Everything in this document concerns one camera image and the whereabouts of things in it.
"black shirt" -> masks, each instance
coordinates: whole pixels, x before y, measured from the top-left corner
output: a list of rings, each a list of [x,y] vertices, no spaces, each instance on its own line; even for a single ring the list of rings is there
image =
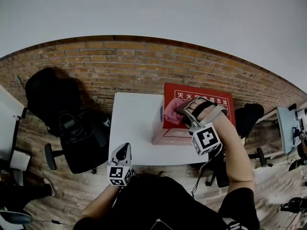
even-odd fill
[[[132,177],[107,215],[100,220],[83,218],[74,230],[225,230],[227,225],[222,218],[232,218],[248,230],[259,230],[253,191],[249,188],[232,191],[216,213],[195,201],[169,177]]]

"sneaker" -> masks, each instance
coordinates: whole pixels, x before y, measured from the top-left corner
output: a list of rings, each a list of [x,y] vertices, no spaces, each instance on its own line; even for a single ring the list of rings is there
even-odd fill
[[[167,174],[164,171],[160,171],[157,177],[167,177]]]
[[[44,178],[44,183],[51,186],[51,196],[54,196],[56,194],[56,191],[54,190],[51,181],[47,178]]]

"brick wall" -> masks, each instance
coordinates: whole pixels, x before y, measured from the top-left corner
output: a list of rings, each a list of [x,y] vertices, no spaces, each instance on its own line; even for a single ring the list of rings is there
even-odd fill
[[[307,101],[307,95],[251,62],[209,48],[159,38],[89,36],[48,42],[0,59],[0,84],[25,106],[17,82],[52,67],[74,78],[85,106],[111,113],[116,92],[163,94],[172,82],[232,93],[235,107],[258,102],[265,112]]]

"black sleeve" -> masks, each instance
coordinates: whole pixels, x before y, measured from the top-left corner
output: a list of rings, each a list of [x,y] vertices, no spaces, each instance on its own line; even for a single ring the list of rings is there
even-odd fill
[[[232,218],[248,230],[260,229],[255,208],[254,192],[249,188],[239,188],[227,194],[219,214],[223,218]]]
[[[83,218],[79,220],[75,226],[73,227],[73,230],[84,230],[84,229],[100,229],[98,226],[98,222],[93,218]]]

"cardboard box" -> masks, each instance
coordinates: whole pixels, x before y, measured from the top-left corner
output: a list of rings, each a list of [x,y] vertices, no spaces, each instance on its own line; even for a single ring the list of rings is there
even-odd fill
[[[232,95],[229,93],[208,90],[204,88],[191,87],[182,84],[166,83],[164,86],[164,99],[153,121],[152,143],[158,145],[191,145],[192,136],[189,134],[189,128],[181,123],[179,125],[167,122],[163,118],[164,109],[174,98],[185,101],[193,100],[201,96],[209,101],[218,103],[228,110],[227,118],[236,126],[235,110]]]

